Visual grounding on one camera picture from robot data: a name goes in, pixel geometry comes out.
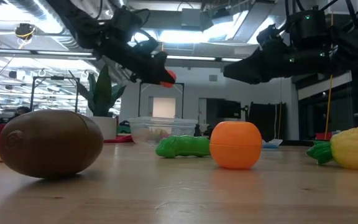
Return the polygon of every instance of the wooden table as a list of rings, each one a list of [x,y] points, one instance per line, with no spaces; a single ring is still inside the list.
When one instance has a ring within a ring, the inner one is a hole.
[[[111,144],[80,175],[54,182],[0,163],[0,224],[358,224],[358,172],[316,166],[305,151],[264,151],[238,171]]]

